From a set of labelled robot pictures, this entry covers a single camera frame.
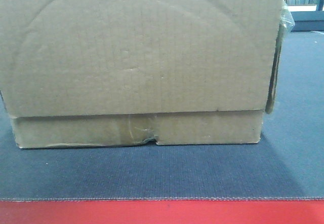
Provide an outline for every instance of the cardboard box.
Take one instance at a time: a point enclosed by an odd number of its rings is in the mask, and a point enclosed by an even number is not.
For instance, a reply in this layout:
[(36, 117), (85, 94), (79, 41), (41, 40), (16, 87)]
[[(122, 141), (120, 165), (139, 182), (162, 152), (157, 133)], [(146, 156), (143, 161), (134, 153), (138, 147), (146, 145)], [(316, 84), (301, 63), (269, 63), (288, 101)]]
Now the cardboard box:
[(19, 147), (258, 142), (281, 5), (0, 0)]

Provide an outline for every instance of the red surface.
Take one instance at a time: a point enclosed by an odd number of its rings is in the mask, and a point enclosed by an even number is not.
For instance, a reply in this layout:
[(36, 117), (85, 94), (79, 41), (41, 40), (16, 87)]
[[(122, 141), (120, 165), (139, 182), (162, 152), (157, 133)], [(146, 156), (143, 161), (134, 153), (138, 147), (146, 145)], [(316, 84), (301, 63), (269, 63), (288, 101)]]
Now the red surface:
[(1, 224), (324, 223), (324, 201), (0, 202)]

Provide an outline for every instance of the torn cardboard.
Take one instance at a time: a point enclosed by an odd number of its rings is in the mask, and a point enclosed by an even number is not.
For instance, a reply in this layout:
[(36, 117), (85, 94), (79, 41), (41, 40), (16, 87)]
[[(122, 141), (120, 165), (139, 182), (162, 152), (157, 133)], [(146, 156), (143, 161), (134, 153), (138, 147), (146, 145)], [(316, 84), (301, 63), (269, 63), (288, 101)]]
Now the torn cardboard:
[(17, 142), (141, 143), (129, 117), (153, 121), (160, 144), (257, 142), (281, 4), (1, 0), (0, 89)]

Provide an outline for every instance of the gray carpet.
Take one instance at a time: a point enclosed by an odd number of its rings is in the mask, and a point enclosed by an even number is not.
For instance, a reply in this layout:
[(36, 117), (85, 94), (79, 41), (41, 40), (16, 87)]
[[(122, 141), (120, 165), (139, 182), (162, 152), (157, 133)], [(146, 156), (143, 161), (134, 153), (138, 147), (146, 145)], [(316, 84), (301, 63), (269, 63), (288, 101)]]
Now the gray carpet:
[(256, 145), (20, 150), (0, 106), (0, 199), (324, 198), (324, 35), (286, 37)]

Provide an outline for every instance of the box lid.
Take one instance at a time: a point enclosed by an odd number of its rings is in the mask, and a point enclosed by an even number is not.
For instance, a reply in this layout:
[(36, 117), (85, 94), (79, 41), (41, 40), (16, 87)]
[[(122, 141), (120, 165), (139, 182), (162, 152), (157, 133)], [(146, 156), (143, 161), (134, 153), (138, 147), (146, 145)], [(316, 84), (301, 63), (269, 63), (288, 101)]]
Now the box lid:
[(13, 117), (264, 109), (282, 0), (1, 0)]

